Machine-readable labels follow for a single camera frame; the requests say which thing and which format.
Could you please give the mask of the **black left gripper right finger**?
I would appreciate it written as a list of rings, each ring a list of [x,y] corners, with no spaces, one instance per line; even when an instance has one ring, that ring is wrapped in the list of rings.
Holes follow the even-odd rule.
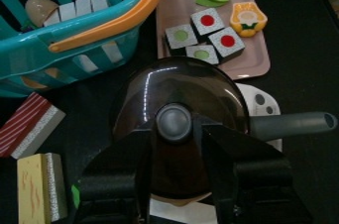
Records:
[[[289,162],[271,145],[220,124],[195,127],[219,224],[312,224]]]

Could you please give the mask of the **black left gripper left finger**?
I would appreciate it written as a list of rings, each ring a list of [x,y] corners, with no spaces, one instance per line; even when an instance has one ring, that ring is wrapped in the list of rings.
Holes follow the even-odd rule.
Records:
[[[152,131],[132,131],[89,162],[74,224],[148,224]]]

